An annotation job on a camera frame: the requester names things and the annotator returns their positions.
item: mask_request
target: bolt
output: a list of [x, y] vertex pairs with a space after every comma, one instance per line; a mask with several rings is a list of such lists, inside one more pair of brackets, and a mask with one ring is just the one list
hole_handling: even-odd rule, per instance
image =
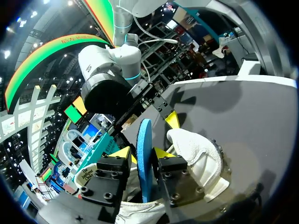
[[221, 213], [225, 213], [226, 212], [226, 208], [225, 207], [220, 208], [220, 212]]
[[113, 194], [111, 194], [110, 192], [104, 193], [103, 197], [106, 200], [111, 200], [113, 198]]
[[197, 193], [202, 193], [202, 192], [204, 192], [204, 190], [201, 187], [197, 187], [196, 188], [196, 192]]
[[86, 195], [89, 192], [89, 189], [87, 187], [81, 187], [81, 193], [83, 195]]
[[182, 170], [182, 174], [187, 175], [187, 174], [189, 174], [189, 172], [188, 172], [188, 170], [183, 169], [183, 170]]
[[176, 205], [175, 201], [171, 200], [171, 201], [170, 201], [170, 206], [173, 207], [173, 206], [175, 206], [175, 205]]
[[100, 170], [100, 169], [97, 169], [97, 170], [95, 171], [95, 175], [96, 175], [96, 176], [101, 176], [102, 174], [103, 174], [103, 171]]
[[170, 196], [170, 198], [173, 200], [173, 201], [177, 201], [179, 199], [180, 195], [178, 193], [174, 193]]
[[165, 173], [164, 176], [167, 177], [167, 178], [170, 178], [170, 177], [171, 177], [171, 173], [170, 173], [170, 172], [167, 172], [167, 173]]
[[113, 172], [113, 173], [111, 174], [111, 176], [112, 176], [112, 177], [117, 177], [117, 176], [118, 176], [118, 172]]

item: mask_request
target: cable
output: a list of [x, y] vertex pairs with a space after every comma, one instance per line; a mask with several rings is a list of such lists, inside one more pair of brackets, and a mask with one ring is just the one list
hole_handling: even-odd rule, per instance
[[144, 66], [144, 69], [146, 70], [146, 73], [148, 74], [148, 77], [149, 77], [148, 82], [150, 83], [150, 73], [149, 73], [149, 70], [148, 70], [148, 68], [145, 66], [144, 62], [141, 62], [141, 64]]
[[138, 44], [138, 47], [144, 43], [151, 43], [151, 42], [157, 42], [157, 41], [163, 41], [163, 42], [167, 42], [170, 43], [171, 41], [176, 41], [176, 40], [173, 40], [173, 39], [162, 39], [162, 40], [159, 40], [159, 39], [154, 39], [154, 40], [150, 40], [150, 41], [143, 41], [141, 42], [140, 44]]
[[150, 33], [147, 32], [145, 29], [143, 29], [142, 26], [141, 26], [141, 25], [139, 24], [139, 22], [137, 21], [137, 18], [133, 15], [133, 13], [130, 12], [129, 10], [127, 10], [127, 9], [125, 9], [125, 8], [123, 8], [123, 7], [121, 7], [121, 0], [119, 0], [118, 6], [116, 6], [116, 7], [121, 8], [121, 9], [125, 10], [126, 12], [130, 13], [130, 14], [133, 16], [133, 19], [134, 19], [136, 25], [137, 25], [137, 26], [139, 27], [139, 29], [140, 29], [142, 32], [144, 32], [146, 35], [148, 35], [148, 36], [150, 36], [150, 37], [152, 37], [152, 38], [154, 38], [154, 39], [157, 39], [157, 40], [159, 40], [159, 41], [164, 41], [164, 42], [167, 42], [167, 43], [178, 43], [177, 40], [172, 40], [172, 39], [162, 39], [162, 38], [160, 38], [160, 37], [154, 36], [153, 34], [150, 34]]
[[142, 26], [139, 24], [139, 22], [137, 21], [137, 18], [135, 16], [133, 16], [133, 19], [136, 23], [136, 25], [139, 27], [139, 29], [144, 32], [146, 35], [154, 38], [154, 39], [157, 39], [157, 40], [160, 40], [160, 41], [164, 41], [164, 42], [167, 42], [167, 43], [178, 43], [177, 40], [172, 40], [172, 39], [162, 39], [160, 37], [157, 37], [157, 36], [154, 36], [153, 34], [150, 34], [148, 31], [146, 31], [145, 29], [142, 28]]

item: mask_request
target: blue grinding wheel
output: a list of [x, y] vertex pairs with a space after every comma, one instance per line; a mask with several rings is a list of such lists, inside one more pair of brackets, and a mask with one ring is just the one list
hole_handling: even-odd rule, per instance
[[139, 182], [144, 203], [150, 202], [150, 192], [153, 183], [152, 166], [150, 162], [151, 146], [151, 121], [144, 119], [139, 127], [137, 136], [137, 168]]

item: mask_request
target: white sneaker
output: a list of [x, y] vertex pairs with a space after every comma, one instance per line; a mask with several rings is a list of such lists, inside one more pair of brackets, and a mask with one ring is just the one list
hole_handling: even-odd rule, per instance
[[209, 139], [181, 128], [169, 130], [167, 139], [173, 143], [176, 153], [188, 162], [197, 184], [205, 188], [207, 202], [229, 186], [229, 182], [220, 177], [222, 160]]
[[[97, 170], [97, 164], [93, 163], [80, 170], [74, 178], [78, 188], [85, 186]], [[137, 167], [131, 168], [126, 190], [123, 192], [123, 200], [130, 200], [138, 191], [140, 183], [137, 174]], [[121, 202], [120, 211], [116, 217], [117, 224], [155, 224], [165, 213], [163, 199], [149, 203]]]

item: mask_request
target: black clamp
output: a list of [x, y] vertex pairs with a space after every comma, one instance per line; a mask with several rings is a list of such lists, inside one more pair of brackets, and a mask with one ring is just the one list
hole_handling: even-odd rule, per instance
[[82, 199], [103, 206], [99, 220], [114, 223], [130, 174], [131, 157], [104, 155], [97, 162], [94, 177], [81, 188]]
[[174, 110], [168, 104], [168, 102], [153, 88], [154, 94], [151, 93], [146, 97], [149, 99], [149, 102], [156, 108], [156, 110], [160, 113], [163, 119], [166, 119]]

